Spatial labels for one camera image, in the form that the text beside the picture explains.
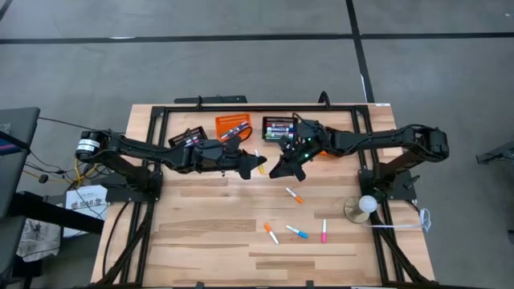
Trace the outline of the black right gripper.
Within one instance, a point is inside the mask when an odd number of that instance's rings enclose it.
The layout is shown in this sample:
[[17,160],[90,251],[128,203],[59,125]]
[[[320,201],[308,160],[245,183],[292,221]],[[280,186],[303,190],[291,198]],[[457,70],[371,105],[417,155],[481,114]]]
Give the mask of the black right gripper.
[[293,138],[286,135],[280,137],[279,147],[282,154],[268,176],[275,179],[293,174],[298,181],[303,181],[306,174],[302,164],[319,154],[333,155],[333,135],[334,128],[324,126],[318,120],[302,120],[298,123]]

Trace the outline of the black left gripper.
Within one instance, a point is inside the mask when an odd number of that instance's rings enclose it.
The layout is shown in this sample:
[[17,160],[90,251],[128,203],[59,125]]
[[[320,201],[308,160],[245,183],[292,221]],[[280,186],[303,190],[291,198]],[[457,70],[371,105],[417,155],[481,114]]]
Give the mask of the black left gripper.
[[187,145],[191,149],[187,173],[208,173],[214,171],[238,171],[243,180],[251,179],[251,172],[256,166],[267,161],[266,157],[252,154],[242,155],[240,138],[225,142],[219,140],[196,140]]

